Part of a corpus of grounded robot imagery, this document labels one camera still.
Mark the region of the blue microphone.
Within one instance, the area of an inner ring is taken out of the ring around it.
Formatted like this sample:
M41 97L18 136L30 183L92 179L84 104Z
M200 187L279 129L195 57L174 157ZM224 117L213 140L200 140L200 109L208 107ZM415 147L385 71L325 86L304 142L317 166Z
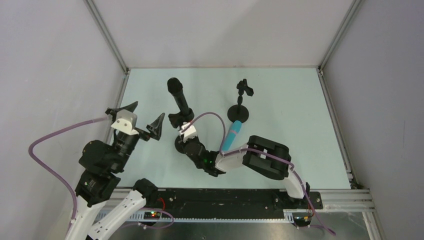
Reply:
M221 151L227 152L230 150L234 140L236 139L238 133L240 132L242 128L242 122L239 120L235 120L231 126L229 127L228 133L226 137L224 138L224 142L222 144Z

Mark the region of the black microphone orange tip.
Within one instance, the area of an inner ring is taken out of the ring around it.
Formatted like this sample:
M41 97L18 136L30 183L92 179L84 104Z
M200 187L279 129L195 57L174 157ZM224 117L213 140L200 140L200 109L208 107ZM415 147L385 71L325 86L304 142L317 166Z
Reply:
M176 105L183 115L189 115L190 108L183 92L183 85L176 77L172 77L167 81L168 92L173 96Z

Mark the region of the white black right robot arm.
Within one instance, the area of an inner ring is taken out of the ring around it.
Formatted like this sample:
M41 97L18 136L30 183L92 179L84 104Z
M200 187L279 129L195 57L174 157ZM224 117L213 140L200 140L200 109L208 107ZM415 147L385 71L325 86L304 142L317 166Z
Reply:
M310 185L294 170L289 148L284 144L252 135L246 144L223 154L207 150L197 136L186 141L178 136L174 145L196 168L213 177L247 167L268 179L282 181L292 199L304 199L309 195Z

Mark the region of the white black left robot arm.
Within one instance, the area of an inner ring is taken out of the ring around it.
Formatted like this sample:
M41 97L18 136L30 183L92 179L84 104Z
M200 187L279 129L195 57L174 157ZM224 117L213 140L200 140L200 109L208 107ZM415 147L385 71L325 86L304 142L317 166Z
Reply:
M165 113L142 130L136 127L137 106L135 101L124 107L107 108L105 114L111 117L114 134L112 144L92 140L83 148L78 162L84 172L74 191L77 209L65 237L67 240L107 240L132 214L157 202L158 188L146 178L139 179L114 209L95 222L121 180L116 175L124 171L138 141L161 138Z

